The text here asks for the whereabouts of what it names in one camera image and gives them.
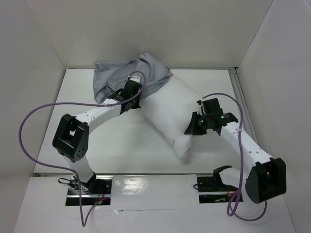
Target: white wall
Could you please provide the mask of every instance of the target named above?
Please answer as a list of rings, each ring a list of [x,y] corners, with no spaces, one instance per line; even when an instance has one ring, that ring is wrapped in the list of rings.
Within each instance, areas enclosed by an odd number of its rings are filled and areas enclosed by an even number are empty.
[[[34,163],[18,145],[23,117],[52,102],[65,67],[26,0],[0,1],[0,231],[13,231]],[[38,156],[51,109],[26,125],[25,144]]]
[[[295,229],[310,232],[311,7],[305,0],[274,0],[238,75],[259,143],[286,162],[285,200]]]
[[[237,67],[272,0],[28,0],[66,67],[150,52],[170,67]]]

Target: cable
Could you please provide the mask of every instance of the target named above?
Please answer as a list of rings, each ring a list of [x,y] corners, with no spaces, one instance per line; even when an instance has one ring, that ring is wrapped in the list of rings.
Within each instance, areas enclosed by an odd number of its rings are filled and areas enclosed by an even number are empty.
[[[22,123],[20,124],[20,127],[19,127],[19,131],[18,131],[18,141],[19,141],[19,145],[21,147],[21,149],[23,150],[23,152],[25,153],[25,155],[30,159],[32,160],[33,162],[37,163],[37,164],[40,164],[40,165],[43,165],[43,166],[47,166],[47,167],[53,167],[53,168],[58,168],[58,169],[63,169],[63,170],[67,170],[67,171],[71,171],[72,173],[74,173],[77,177],[77,180],[78,180],[78,185],[79,185],[79,206],[80,206],[80,216],[81,216],[81,223],[82,223],[82,226],[85,227],[86,226],[86,222],[87,222],[87,218],[89,216],[89,214],[91,213],[91,211],[94,209],[94,207],[101,201],[105,200],[106,198],[103,198],[101,200],[99,200],[99,202],[95,202],[95,204],[91,207],[91,209],[89,210],[89,212],[87,213],[86,215],[86,219],[84,221],[84,217],[83,217],[83,210],[82,210],[82,185],[81,185],[81,181],[80,181],[80,177],[78,175],[78,173],[71,169],[71,168],[68,168],[68,167],[63,167],[63,166],[55,166],[55,165],[50,165],[50,164],[46,164],[46,163],[43,163],[43,162],[40,162],[38,160],[36,160],[35,158],[33,158],[28,152],[27,150],[25,149],[25,146],[23,144],[23,141],[22,141],[22,130],[23,130],[23,127],[27,121],[27,119],[33,114],[35,113],[36,111],[38,111],[39,109],[42,109],[42,108],[45,108],[45,107],[49,107],[49,106],[56,106],[56,105],[81,105],[81,106],[91,106],[91,107],[112,107],[112,106],[116,106],[116,105],[120,105],[120,104],[124,104],[124,103],[127,103],[127,102],[130,102],[132,101],[133,99],[135,99],[137,96],[139,96],[143,89],[145,88],[146,86],[146,83],[147,83],[147,79],[146,79],[146,76],[143,72],[141,71],[134,71],[132,72],[129,76],[132,76],[133,74],[135,73],[140,73],[143,78],[144,78],[144,82],[142,84],[142,87],[141,89],[139,90],[139,92],[134,95],[133,97],[129,98],[128,100],[125,100],[125,101],[122,101],[122,102],[119,102],[119,103],[113,103],[113,104],[107,104],[105,106],[103,105],[100,105],[100,104],[92,104],[92,103],[76,103],[76,102],[59,102],[59,103],[48,103],[48,104],[43,104],[39,107],[36,107],[35,109],[33,109],[32,111],[30,111],[30,113],[28,113],[26,115],[26,117],[23,119]]]
[[[239,132],[238,132],[238,141],[239,141],[239,148],[240,148],[240,156],[241,156],[241,159],[240,159],[240,180],[239,180],[239,188],[238,190],[232,195],[232,197],[230,198],[229,200],[229,203],[228,203],[228,206],[227,206],[227,215],[229,217],[231,216],[236,216],[237,218],[241,219],[241,220],[244,220],[244,221],[247,221],[247,222],[252,222],[252,221],[256,221],[260,218],[262,218],[264,216],[264,214],[266,213],[266,210],[267,210],[267,201],[265,201],[264,203],[264,209],[263,209],[263,212],[261,213],[260,216],[258,216],[257,218],[254,218],[254,219],[246,219],[246,218],[242,218],[240,216],[238,216],[236,214],[236,210],[238,208],[238,205],[239,205],[239,202],[240,202],[240,198],[241,198],[241,195],[242,195],[242,183],[243,183],[243,170],[244,170],[244,157],[243,157],[243,147],[242,147],[242,140],[241,140],[241,129],[242,129],[242,124],[243,124],[243,109],[241,107],[241,105],[239,104],[239,102],[236,101],[236,99],[234,99],[233,97],[231,97],[230,95],[228,94],[225,94],[225,93],[213,93],[213,94],[209,94],[209,95],[206,95],[204,96],[202,99],[205,99],[207,97],[210,97],[210,96],[215,96],[215,95],[221,95],[221,96],[227,96],[228,98],[232,99],[238,106],[239,108],[239,112],[240,112],[240,116],[241,116],[241,120],[240,120],[240,124],[239,124]],[[231,203],[234,201],[234,198],[236,197],[236,201],[235,201],[235,204],[234,204],[234,207],[232,209],[231,207]]]

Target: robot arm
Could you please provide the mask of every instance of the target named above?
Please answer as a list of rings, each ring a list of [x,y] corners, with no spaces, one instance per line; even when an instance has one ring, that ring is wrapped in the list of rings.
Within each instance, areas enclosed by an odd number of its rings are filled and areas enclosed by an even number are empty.
[[[200,110],[192,113],[192,119],[185,134],[204,135],[207,133],[207,129],[213,129],[240,153],[237,118],[232,113],[224,114],[217,99],[198,101],[198,104]],[[241,141],[244,163],[250,171],[245,183],[249,198],[254,203],[260,203],[284,194],[286,192],[286,166],[284,161],[280,158],[274,159],[262,150],[244,129],[241,129]],[[222,177],[222,173],[223,177],[226,174],[223,169],[218,173],[220,177]],[[233,179],[227,179],[226,184],[237,187],[238,182],[234,178],[239,177],[239,173],[234,175],[233,170],[231,173]]]
[[[75,170],[84,186],[91,191],[93,187],[100,186],[96,174],[86,159],[88,149],[88,136],[97,127],[108,120],[119,116],[129,109],[139,108],[140,95],[124,104],[119,104],[139,92],[141,88],[140,77],[131,77],[124,89],[106,99],[103,107],[96,107],[77,116],[65,114],[58,125],[52,145],[64,156],[71,169]]]

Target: white pillow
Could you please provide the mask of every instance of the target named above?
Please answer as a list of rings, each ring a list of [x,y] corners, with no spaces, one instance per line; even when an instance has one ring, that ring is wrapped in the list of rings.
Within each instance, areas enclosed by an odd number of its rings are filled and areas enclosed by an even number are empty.
[[[164,134],[179,158],[185,158],[192,144],[192,135],[184,135],[192,112],[198,110],[199,93],[176,76],[157,92],[140,102],[141,111]]]

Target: gray cloth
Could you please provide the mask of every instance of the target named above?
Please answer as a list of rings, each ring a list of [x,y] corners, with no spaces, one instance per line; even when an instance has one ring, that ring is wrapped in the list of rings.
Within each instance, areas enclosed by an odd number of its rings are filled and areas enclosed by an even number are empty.
[[[104,100],[120,88],[124,88],[128,75],[139,70],[146,76],[146,86],[140,98],[144,99],[159,90],[173,75],[171,70],[157,61],[152,55],[144,53],[129,62],[98,62],[94,70],[94,99],[97,103]]]

